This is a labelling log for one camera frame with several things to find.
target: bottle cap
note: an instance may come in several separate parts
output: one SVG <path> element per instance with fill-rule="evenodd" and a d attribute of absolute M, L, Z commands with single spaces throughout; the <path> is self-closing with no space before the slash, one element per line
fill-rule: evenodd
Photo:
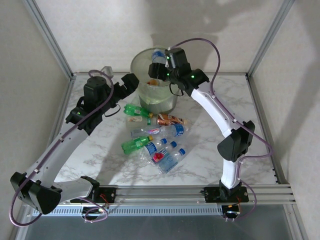
<path fill-rule="evenodd" d="M 186 154 L 186 151 L 185 151 L 183 148 L 180 148 L 180 149 L 179 149 L 179 153 L 180 153 L 181 155 L 185 155 L 185 154 Z"/>
<path fill-rule="evenodd" d="M 176 143 L 175 141 L 172 141 L 170 144 L 171 144 L 171 146 L 174 147 L 174 148 L 177 146 L 177 143 Z"/>

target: marble surface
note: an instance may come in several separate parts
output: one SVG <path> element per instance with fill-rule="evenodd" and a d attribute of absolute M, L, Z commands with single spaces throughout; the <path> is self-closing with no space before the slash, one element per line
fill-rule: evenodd
<path fill-rule="evenodd" d="M 113 82 L 120 81 L 122 84 L 121 77 L 115 75 Z M 79 97 L 83 95 L 83 86 L 87 79 L 87 75 L 76 78 L 66 114 L 69 114 Z M 237 114 L 246 121 L 254 122 L 255 132 L 261 136 L 261 128 L 245 76 L 218 76 L 214 86 Z M 125 104 L 137 101 L 137 93 L 134 93 L 119 104 L 123 109 Z M 114 109 L 110 109 L 106 114 L 113 112 Z M 218 126 L 208 113 L 187 95 L 178 98 L 171 114 L 191 120 L 193 126 L 185 139 L 189 147 L 188 155 L 169 173 L 159 174 L 154 165 L 139 159 L 136 153 L 123 153 L 121 143 L 130 139 L 130 132 L 126 129 L 126 115 L 120 111 L 103 119 L 91 136 L 73 152 L 55 181 L 70 181 L 87 175 L 97 179 L 102 185 L 218 184 L 222 175 L 223 160 L 218 153 L 217 144 L 224 139 Z M 254 139 L 248 154 L 263 155 L 266 152 L 266 147 Z M 248 184 L 276 183 L 269 158 L 246 161 L 241 168 L 241 178 Z"/>

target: purple cable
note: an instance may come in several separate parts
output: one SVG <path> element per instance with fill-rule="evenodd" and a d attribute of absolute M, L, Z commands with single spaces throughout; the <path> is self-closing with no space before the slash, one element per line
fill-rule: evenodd
<path fill-rule="evenodd" d="M 97 111 L 99 111 L 104 105 L 106 105 L 109 100 L 111 99 L 112 95 L 114 94 L 114 83 L 112 82 L 112 79 L 105 74 L 103 71 L 99 71 L 99 70 L 90 70 L 88 72 L 88 75 L 90 77 L 92 77 L 92 73 L 99 73 L 101 75 L 103 75 L 104 77 L 106 77 L 111 85 L 111 92 L 109 94 L 109 96 L 107 97 L 107 99 L 100 105 L 98 106 L 96 109 L 94 109 L 93 111 L 91 111 L 87 116 L 85 116 L 83 119 L 81 119 L 78 123 L 76 123 L 73 127 L 71 127 L 69 130 L 67 130 L 60 139 L 58 139 L 58 141 L 56 141 L 56 143 L 52 146 L 52 148 L 47 152 L 47 154 L 43 157 L 42 161 L 38 164 L 38 166 L 35 168 L 37 170 L 40 170 L 41 167 L 46 163 L 46 161 L 48 160 L 48 158 L 51 156 L 51 154 L 54 152 L 54 150 L 58 147 L 58 145 L 61 143 L 61 141 L 66 138 L 73 130 L 75 130 L 80 124 L 82 124 L 85 120 L 87 120 L 87 118 L 89 118 L 90 116 L 92 116 L 93 114 L 95 114 Z M 17 227 L 26 227 L 29 226 L 30 224 L 33 224 L 35 221 L 37 221 L 42 213 L 40 213 L 34 220 L 27 222 L 27 223 L 20 223 L 17 222 L 14 218 L 14 205 L 16 202 L 16 199 L 20 193 L 20 191 L 22 190 L 22 188 L 27 184 L 27 182 L 29 180 L 32 180 L 32 178 L 35 176 L 36 172 L 33 171 L 24 181 L 23 183 L 18 187 L 18 189 L 15 191 L 12 201 L 11 201 L 11 206 L 10 206 L 10 210 L 9 210 L 9 218 L 10 221 L 12 222 L 13 225 L 17 226 Z"/>
<path fill-rule="evenodd" d="M 208 40 L 208 39 L 205 39 L 205 38 L 200 38 L 200 37 L 195 37 L 195 38 L 190 38 L 190 39 L 187 39 L 187 40 L 184 40 L 182 42 L 179 42 L 178 44 L 172 46 L 171 48 L 176 48 L 178 46 L 180 46 L 181 44 L 184 44 L 184 43 L 187 43 L 187 42 L 190 42 L 190 41 L 197 41 L 197 40 L 200 40 L 200 41 L 204 41 L 208 44 L 210 44 L 211 46 L 213 46 L 213 48 L 215 49 L 216 51 L 216 54 L 217 54 L 217 58 L 218 58 L 218 64 L 217 64 L 217 68 L 215 70 L 215 73 L 212 77 L 212 80 L 211 80 L 211 83 L 210 83 L 210 90 L 212 92 L 212 94 L 214 95 L 214 80 L 216 79 L 216 76 L 218 74 L 218 71 L 219 71 L 219 68 L 220 68 L 220 63 L 221 63 L 221 58 L 220 58 L 220 53 L 219 53 L 219 50 L 218 48 L 216 47 L 216 45 Z M 234 119 L 234 116 L 231 112 L 229 112 L 229 110 L 222 104 L 222 102 L 217 98 L 216 95 L 214 95 L 215 98 L 213 99 L 215 101 L 215 103 L 221 108 L 223 109 L 224 113 L 226 113 L 231 119 Z M 265 155 L 257 155 L 257 156 L 243 156 L 242 158 L 240 158 L 240 160 L 238 161 L 238 164 L 237 164 L 237 169 L 236 169 L 236 178 L 239 179 L 246 187 L 248 187 L 250 189 L 250 191 L 252 192 L 253 194 L 253 197 L 254 197 L 254 205 L 253 205 L 253 208 L 247 213 L 245 214 L 244 216 L 241 216 L 239 218 L 236 218 L 236 220 L 240 220 L 240 219 L 244 219 L 246 217 L 248 217 L 251 213 L 253 213 L 253 211 L 256 209 L 256 206 L 257 206 L 257 196 L 256 196 L 256 193 L 254 192 L 253 188 L 251 186 L 249 186 L 246 182 L 244 182 L 242 179 L 240 179 L 240 167 L 241 167 L 241 163 L 243 162 L 243 160 L 245 159 L 262 159 L 262 158 L 266 158 L 266 157 L 270 157 L 272 154 L 273 154 L 273 148 L 272 146 L 267 142 L 265 141 L 264 139 L 262 139 L 260 136 L 258 136 L 257 134 L 255 134 L 253 131 L 251 131 L 250 129 L 248 129 L 247 127 L 245 127 L 242 123 L 236 121 L 235 122 L 238 126 L 240 126 L 241 128 L 243 128 L 244 130 L 246 130 L 249 134 L 253 135 L 255 138 L 257 138 L 258 140 L 260 140 L 262 143 L 264 143 L 267 148 L 268 148 L 268 153 L 265 154 Z"/>
<path fill-rule="evenodd" d="M 85 222 L 90 222 L 90 223 L 93 224 L 93 223 L 101 222 L 101 221 L 103 221 L 103 220 L 105 220 L 105 219 L 108 218 L 108 212 L 107 212 L 107 210 L 106 210 L 104 207 L 99 206 L 99 205 L 96 204 L 94 201 L 92 201 L 92 200 L 90 200 L 90 199 L 88 199 L 88 198 L 86 198 L 86 197 L 78 197 L 78 199 L 83 200 L 83 201 L 86 201 L 87 203 L 90 203 L 90 204 L 93 204 L 93 205 L 97 206 L 97 207 L 91 208 L 90 210 L 88 210 L 88 211 L 85 213 L 85 215 L 84 215 L 84 221 L 85 221 Z M 102 210 L 104 211 L 104 213 L 105 213 L 105 216 L 104 216 L 103 218 L 97 219 L 97 220 L 88 220 L 88 219 L 87 219 L 88 214 L 91 213 L 92 211 L 95 211 L 95 210 L 98 210 L 98 209 L 102 209 Z"/>

